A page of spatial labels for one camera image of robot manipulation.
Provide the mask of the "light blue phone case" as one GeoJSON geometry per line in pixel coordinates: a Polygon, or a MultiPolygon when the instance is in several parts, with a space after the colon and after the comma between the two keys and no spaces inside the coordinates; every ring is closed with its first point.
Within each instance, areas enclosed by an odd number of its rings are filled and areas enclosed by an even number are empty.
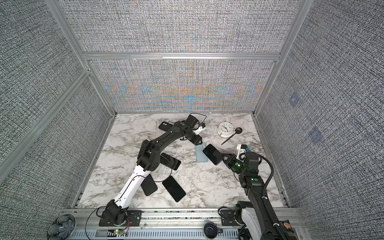
{"type": "Polygon", "coordinates": [[[196,146],[196,162],[206,163],[208,162],[208,157],[203,153],[203,150],[206,148],[206,143],[196,146]]]}

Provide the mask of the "black screen purple phone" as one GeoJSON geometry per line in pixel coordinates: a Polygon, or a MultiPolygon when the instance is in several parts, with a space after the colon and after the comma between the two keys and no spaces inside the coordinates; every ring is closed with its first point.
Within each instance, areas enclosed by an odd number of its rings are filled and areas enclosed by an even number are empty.
{"type": "Polygon", "coordinates": [[[203,153],[215,166],[217,166],[224,158],[223,154],[219,152],[212,144],[207,145],[203,149],[203,153]]]}

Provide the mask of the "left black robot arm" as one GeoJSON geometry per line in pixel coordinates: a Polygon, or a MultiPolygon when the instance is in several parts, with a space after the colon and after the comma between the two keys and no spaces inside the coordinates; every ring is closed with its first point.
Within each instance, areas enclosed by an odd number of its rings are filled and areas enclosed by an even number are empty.
{"type": "Polygon", "coordinates": [[[177,121],[173,124],[162,122],[159,128],[165,133],[154,140],[143,141],[132,175],[116,197],[107,203],[101,219],[108,224],[121,226],[128,221],[126,211],[139,186],[167,159],[162,154],[163,150],[182,137],[196,146],[201,145],[203,140],[199,133],[206,129],[206,124],[189,116],[187,120],[177,121]]]}

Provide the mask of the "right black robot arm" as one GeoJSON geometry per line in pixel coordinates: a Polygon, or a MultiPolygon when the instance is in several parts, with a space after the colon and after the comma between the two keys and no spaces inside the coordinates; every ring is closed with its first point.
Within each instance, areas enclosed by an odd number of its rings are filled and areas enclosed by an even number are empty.
{"type": "Polygon", "coordinates": [[[272,163],[265,157],[254,153],[246,152],[236,155],[228,155],[224,158],[225,165],[239,177],[240,184],[244,188],[252,207],[240,210],[240,218],[243,226],[239,230],[239,239],[244,230],[248,230],[253,240],[295,240],[281,222],[269,200],[267,186],[274,175],[272,163]],[[265,161],[271,170],[267,181],[264,182],[259,175],[259,165],[265,161]]]}

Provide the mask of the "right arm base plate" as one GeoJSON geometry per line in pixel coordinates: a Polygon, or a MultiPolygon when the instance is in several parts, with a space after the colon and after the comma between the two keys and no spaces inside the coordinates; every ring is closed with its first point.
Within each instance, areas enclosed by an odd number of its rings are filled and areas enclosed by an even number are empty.
{"type": "Polygon", "coordinates": [[[241,226],[236,219],[236,212],[232,209],[221,209],[219,211],[219,215],[221,217],[222,226],[241,226]]]}

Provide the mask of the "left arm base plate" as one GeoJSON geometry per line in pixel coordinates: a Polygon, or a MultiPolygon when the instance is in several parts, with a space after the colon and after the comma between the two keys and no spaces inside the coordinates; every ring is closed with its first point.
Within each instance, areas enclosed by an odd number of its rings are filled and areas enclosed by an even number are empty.
{"type": "Polygon", "coordinates": [[[138,227],[142,219],[141,210],[126,210],[118,216],[118,223],[114,222],[111,217],[105,217],[102,214],[102,218],[99,221],[99,227],[138,227]]]}

